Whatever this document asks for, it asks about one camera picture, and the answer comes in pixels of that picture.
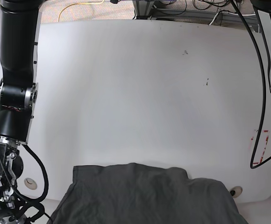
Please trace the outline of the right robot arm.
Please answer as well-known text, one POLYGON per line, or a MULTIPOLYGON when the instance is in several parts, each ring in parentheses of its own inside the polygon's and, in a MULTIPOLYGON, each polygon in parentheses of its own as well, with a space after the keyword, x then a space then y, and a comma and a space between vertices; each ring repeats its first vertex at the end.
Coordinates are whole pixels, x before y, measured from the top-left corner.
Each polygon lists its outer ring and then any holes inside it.
POLYGON ((37 45, 41 0, 0 2, 0 224, 30 224, 45 215, 42 201, 49 181, 39 157, 29 148, 28 138, 38 84, 37 45), (44 190, 32 199, 18 191, 23 172, 18 146, 36 160, 43 174, 44 190))

